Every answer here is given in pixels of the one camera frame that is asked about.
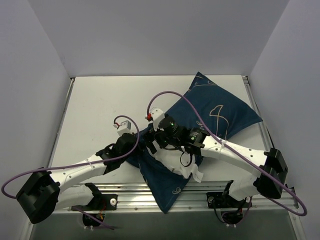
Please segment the white pillow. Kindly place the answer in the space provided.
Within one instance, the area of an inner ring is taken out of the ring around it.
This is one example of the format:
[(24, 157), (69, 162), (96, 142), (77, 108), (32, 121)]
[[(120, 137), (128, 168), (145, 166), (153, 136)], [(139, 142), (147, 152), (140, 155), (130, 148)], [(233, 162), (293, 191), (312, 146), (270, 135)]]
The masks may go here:
[(195, 155), (191, 156), (180, 150), (166, 150), (160, 148), (155, 140), (152, 144), (155, 147), (156, 152), (152, 153), (150, 149), (148, 149), (148, 152), (170, 172), (183, 176), (185, 179), (192, 177), (198, 183), (202, 181), (204, 174), (199, 171)]

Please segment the blue pillowcase with gold script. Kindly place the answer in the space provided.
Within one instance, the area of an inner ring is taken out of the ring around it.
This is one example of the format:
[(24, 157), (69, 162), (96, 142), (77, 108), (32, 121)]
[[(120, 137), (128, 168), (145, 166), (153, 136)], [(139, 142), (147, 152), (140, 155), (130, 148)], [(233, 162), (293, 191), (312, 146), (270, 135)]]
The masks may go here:
[[(179, 99), (166, 114), (173, 117), (176, 123), (188, 129), (208, 127), (217, 137), (228, 140), (246, 125), (239, 110), (244, 107), (244, 101), (224, 88), (218, 86), (207, 76), (198, 72), (185, 99)], [(203, 158), (196, 156), (198, 167)], [(187, 185), (191, 176), (183, 176), (170, 172), (157, 161), (145, 148), (142, 156), (131, 157), (127, 162), (139, 168), (143, 179), (149, 186), (152, 195), (163, 213), (167, 213), (178, 198), (179, 193)]]

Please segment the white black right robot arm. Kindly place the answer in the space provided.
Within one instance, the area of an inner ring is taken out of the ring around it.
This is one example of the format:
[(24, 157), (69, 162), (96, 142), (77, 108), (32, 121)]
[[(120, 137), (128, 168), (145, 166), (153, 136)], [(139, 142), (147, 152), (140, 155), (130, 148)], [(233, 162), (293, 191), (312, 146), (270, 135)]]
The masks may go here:
[(238, 167), (250, 175), (230, 180), (222, 193), (223, 203), (234, 206), (247, 197), (262, 195), (277, 200), (282, 196), (288, 173), (282, 153), (244, 147), (214, 135), (208, 127), (187, 128), (168, 115), (154, 119), (144, 141), (152, 156), (167, 169), (197, 182), (203, 173), (197, 158), (211, 158)]

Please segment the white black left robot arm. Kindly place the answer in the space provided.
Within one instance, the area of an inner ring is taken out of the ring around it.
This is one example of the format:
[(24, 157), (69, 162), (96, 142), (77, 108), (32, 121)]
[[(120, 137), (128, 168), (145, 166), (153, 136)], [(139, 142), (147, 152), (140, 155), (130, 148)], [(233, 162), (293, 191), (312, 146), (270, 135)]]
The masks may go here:
[(132, 133), (124, 133), (87, 159), (65, 169), (38, 169), (16, 194), (16, 199), (30, 222), (37, 224), (55, 210), (76, 207), (85, 211), (111, 210), (110, 197), (86, 180), (108, 174), (127, 158), (143, 153), (142, 144)]

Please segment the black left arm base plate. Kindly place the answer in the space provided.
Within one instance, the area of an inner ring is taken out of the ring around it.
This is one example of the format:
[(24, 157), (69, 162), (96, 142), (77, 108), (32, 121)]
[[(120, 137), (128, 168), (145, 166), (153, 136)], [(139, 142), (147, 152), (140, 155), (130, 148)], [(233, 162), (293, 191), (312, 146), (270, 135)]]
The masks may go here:
[(72, 211), (80, 209), (82, 211), (114, 211), (117, 209), (117, 194), (101, 194), (94, 196), (87, 205), (75, 205), (71, 207)]

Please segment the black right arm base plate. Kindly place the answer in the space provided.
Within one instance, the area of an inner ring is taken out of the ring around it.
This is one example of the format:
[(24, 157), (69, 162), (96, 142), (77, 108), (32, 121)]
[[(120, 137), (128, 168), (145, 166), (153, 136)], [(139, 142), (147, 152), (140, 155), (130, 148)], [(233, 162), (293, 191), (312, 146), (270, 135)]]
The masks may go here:
[(238, 201), (231, 196), (223, 194), (222, 191), (207, 192), (206, 198), (209, 209), (241, 209), (252, 205), (247, 201), (247, 198)]

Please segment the aluminium left side rail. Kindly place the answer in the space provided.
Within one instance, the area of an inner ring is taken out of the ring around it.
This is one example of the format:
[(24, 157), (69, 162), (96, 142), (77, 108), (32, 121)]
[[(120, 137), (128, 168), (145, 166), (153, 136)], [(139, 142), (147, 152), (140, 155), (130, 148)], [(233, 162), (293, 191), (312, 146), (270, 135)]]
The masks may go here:
[(70, 79), (70, 85), (69, 85), (69, 88), (68, 88), (68, 91), (67, 91), (67, 95), (66, 95), (66, 98), (65, 98), (64, 108), (63, 108), (63, 111), (62, 111), (62, 115), (61, 115), (61, 118), (60, 118), (60, 121), (59, 121), (58, 129), (57, 129), (57, 132), (56, 132), (56, 135), (55, 135), (55, 138), (54, 138), (53, 147), (51, 149), (51, 153), (50, 153), (50, 156), (49, 156), (49, 161), (48, 161), (48, 164), (47, 164), (48, 168), (52, 166), (52, 162), (54, 160), (56, 148), (57, 148), (57, 145), (58, 145), (58, 141), (59, 141), (60, 133), (61, 133), (61, 130), (62, 130), (63, 122), (64, 122), (64, 119), (65, 119), (65, 115), (66, 115), (66, 112), (67, 112), (67, 109), (68, 109), (69, 101), (70, 101), (70, 98), (71, 98), (71, 95), (72, 95), (72, 91), (73, 91), (73, 88), (74, 88), (75, 80), (76, 80), (75, 77), (72, 77)]

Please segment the aluminium rail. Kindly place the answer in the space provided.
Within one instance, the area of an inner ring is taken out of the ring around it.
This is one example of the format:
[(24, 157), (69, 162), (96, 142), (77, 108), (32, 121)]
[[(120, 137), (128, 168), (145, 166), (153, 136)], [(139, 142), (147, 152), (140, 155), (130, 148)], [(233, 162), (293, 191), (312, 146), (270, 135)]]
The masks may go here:
[(272, 144), (267, 127), (259, 115), (248, 77), (243, 76), (242, 81), (248, 102), (243, 104), (244, 107), (239, 110), (239, 115), (247, 128), (254, 128), (254, 133), (246, 136), (250, 140), (250, 145), (247, 145), (241, 153), (249, 161), (251, 174), (256, 176), (253, 185), (258, 191), (281, 192), (288, 173), (287, 164), (281, 151)]
[(57, 132), (56, 132), (56, 135), (55, 135), (55, 138), (54, 138), (53, 147), (51, 149), (51, 153), (50, 153), (50, 156), (49, 156), (49, 161), (48, 161), (48, 164), (47, 164), (48, 168), (52, 166), (52, 162), (54, 160), (56, 148), (57, 148), (57, 145), (58, 145), (58, 141), (59, 141), (60, 133), (61, 133), (61, 130), (62, 130), (63, 122), (64, 122), (64, 119), (65, 119), (65, 115), (66, 115), (66, 112), (67, 112), (67, 109), (68, 109), (69, 101), (70, 101), (70, 98), (71, 98), (71, 95), (72, 95), (72, 91), (73, 91), (73, 88), (74, 88), (75, 80), (76, 80), (75, 77), (72, 77), (70, 79), (70, 85), (69, 85), (69, 88), (68, 88), (68, 91), (67, 91), (67, 95), (66, 95), (66, 98), (65, 98), (64, 108), (63, 108), (63, 111), (62, 111), (62, 115), (61, 115), (61, 118), (60, 118), (60, 121), (59, 121), (58, 129), (57, 129)]

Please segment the aluminium right side rail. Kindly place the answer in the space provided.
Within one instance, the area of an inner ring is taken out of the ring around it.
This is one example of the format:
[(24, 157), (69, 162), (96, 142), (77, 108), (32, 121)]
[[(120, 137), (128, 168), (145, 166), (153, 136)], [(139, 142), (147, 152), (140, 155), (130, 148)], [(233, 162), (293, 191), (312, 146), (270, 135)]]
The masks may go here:
[(254, 133), (246, 136), (250, 140), (250, 145), (247, 145), (241, 153), (249, 161), (251, 174), (256, 176), (253, 185), (258, 191), (281, 192), (288, 173), (287, 164), (281, 151), (272, 144), (267, 127), (259, 115), (248, 77), (243, 76), (242, 81), (248, 102), (243, 104), (244, 107), (239, 110), (239, 115), (247, 128), (254, 128)]

